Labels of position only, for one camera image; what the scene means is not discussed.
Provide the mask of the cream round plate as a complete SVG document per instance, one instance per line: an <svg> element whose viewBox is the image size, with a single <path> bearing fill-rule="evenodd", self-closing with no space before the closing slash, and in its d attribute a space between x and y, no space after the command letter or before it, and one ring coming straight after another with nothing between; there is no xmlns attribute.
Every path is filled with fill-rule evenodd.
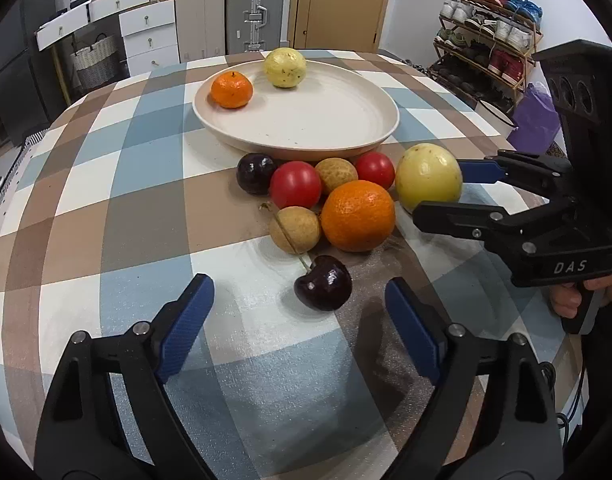
<svg viewBox="0 0 612 480"><path fill-rule="evenodd" d="M211 99L215 76L199 86L192 106L210 133L242 152L307 162L353 157L384 143L399 126L393 98L352 70L309 61L306 79L294 89L270 84L263 61L234 70L253 84L245 106L227 110Z"/></svg>

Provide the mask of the purple bag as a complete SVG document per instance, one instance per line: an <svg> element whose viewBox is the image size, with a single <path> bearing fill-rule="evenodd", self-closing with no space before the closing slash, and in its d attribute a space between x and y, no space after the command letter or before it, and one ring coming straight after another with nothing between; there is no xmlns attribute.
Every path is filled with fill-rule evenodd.
<svg viewBox="0 0 612 480"><path fill-rule="evenodd" d="M516 151L543 155L561 130L560 117L547 88L530 82L512 116L515 126L508 135Z"/></svg>

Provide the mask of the wooden door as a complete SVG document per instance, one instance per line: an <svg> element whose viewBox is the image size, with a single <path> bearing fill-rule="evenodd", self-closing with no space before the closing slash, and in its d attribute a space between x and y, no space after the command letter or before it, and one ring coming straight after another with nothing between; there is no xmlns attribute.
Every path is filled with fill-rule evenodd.
<svg viewBox="0 0 612 480"><path fill-rule="evenodd" d="M295 49L375 53L388 0L289 0L287 41Z"/></svg>

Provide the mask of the beige suitcase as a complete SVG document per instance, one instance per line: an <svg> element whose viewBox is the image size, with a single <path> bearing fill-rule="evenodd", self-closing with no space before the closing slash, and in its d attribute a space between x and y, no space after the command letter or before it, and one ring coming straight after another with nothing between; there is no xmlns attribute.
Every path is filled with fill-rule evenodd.
<svg viewBox="0 0 612 480"><path fill-rule="evenodd" d="M225 0L175 0L182 63L225 55Z"/></svg>

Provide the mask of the shoe rack with shoes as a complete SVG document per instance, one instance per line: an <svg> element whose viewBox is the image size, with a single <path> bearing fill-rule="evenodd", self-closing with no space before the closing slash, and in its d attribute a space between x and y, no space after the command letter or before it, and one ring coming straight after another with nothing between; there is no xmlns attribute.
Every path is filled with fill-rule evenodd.
<svg viewBox="0 0 612 480"><path fill-rule="evenodd" d="M466 102L509 114L536 67L543 16L532 0L443 0L428 73Z"/></svg>

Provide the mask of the small mandarin orange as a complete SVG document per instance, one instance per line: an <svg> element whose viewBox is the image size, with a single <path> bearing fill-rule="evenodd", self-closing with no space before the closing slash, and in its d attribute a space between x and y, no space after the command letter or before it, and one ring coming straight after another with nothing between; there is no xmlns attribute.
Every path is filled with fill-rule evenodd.
<svg viewBox="0 0 612 480"><path fill-rule="evenodd" d="M216 77L210 86L211 99L227 110L248 104L254 94L251 81L236 70L228 70Z"/></svg>

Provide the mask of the woven laundry basket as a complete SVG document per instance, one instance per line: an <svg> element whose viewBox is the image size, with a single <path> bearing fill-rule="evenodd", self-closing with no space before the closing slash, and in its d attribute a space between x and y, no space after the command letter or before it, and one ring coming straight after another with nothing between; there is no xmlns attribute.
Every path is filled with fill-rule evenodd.
<svg viewBox="0 0 612 480"><path fill-rule="evenodd" d="M83 91L93 91L119 79L121 66L114 36L102 32L93 44L72 52L70 59Z"/></svg>

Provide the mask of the pale yellow spotted fruit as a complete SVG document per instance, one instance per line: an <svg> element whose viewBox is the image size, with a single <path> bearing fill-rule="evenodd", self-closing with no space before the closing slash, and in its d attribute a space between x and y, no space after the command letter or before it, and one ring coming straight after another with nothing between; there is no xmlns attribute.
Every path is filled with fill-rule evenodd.
<svg viewBox="0 0 612 480"><path fill-rule="evenodd" d="M295 49L278 48L266 56L263 70L274 87L292 89L306 78L307 61Z"/></svg>

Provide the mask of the silver suitcase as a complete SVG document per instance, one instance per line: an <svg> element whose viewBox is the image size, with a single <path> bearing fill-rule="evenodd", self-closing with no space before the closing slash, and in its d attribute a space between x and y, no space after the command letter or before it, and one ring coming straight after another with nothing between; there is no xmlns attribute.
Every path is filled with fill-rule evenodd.
<svg viewBox="0 0 612 480"><path fill-rule="evenodd" d="M281 47L284 0L225 0L228 54Z"/></svg>

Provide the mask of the green-yellow passion fruit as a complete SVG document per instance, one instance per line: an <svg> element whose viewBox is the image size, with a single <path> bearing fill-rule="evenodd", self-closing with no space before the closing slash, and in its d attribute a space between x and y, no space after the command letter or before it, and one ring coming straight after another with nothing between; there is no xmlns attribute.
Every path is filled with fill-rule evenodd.
<svg viewBox="0 0 612 480"><path fill-rule="evenodd" d="M425 200L458 202L462 185L457 159L446 148L436 144L411 146L403 153L396 168L396 192L400 205L408 212Z"/></svg>

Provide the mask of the red cherry tomato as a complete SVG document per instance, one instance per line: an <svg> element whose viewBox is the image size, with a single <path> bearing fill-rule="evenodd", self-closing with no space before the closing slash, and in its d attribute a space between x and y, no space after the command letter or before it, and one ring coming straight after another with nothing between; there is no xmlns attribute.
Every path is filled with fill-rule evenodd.
<svg viewBox="0 0 612 480"><path fill-rule="evenodd" d="M269 194L279 209L292 206L312 208L322 194L319 174L307 162L287 162L273 174Z"/></svg>
<svg viewBox="0 0 612 480"><path fill-rule="evenodd" d="M360 180L372 182L385 190L389 190L395 181L395 167L391 159L382 153L365 153L353 164Z"/></svg>

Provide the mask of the large orange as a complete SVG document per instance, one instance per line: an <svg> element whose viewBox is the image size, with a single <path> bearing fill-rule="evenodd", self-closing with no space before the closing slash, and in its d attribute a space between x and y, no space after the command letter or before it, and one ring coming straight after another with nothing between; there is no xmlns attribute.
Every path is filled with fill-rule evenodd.
<svg viewBox="0 0 612 480"><path fill-rule="evenodd" d="M395 204L375 183L347 182L329 195L320 222L327 240L343 252L370 252L395 229Z"/></svg>

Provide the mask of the brown longan with stem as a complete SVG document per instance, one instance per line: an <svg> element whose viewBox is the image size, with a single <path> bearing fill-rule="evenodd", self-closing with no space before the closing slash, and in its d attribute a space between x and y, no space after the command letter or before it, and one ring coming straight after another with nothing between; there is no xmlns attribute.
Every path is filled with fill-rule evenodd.
<svg viewBox="0 0 612 480"><path fill-rule="evenodd" d="M274 245L282 252L297 257L309 270L310 263L306 262L305 255L318 245L321 238L318 216L302 206L278 209L266 202L259 209L268 215L268 231Z"/></svg>

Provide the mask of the dark cherry with stem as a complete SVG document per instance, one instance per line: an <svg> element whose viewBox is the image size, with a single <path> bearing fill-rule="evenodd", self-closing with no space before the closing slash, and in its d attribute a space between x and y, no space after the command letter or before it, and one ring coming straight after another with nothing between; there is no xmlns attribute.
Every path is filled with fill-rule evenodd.
<svg viewBox="0 0 612 480"><path fill-rule="evenodd" d="M344 263L329 255L319 255L308 271L294 282L296 297L307 307L334 311L353 292L353 280Z"/></svg>

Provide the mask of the checkered tablecloth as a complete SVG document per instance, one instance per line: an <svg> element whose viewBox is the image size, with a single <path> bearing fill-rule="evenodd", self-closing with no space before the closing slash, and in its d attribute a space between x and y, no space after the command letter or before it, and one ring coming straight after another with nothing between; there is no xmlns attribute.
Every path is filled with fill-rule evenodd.
<svg viewBox="0 0 612 480"><path fill-rule="evenodd" d="M216 299L166 390L221 479L376 479L431 395L383 307L406 278L473 334L521 332L556 368L573 411L580 348L540 292L472 240L428 236L399 211L374 252L342 254L353 296L318 312L294 295L303 266L270 240L240 153L196 118L201 83L242 55L134 76L65 110L0 208L0 427L31 464L48 387L69 336L150 320L197 273Z"/></svg>

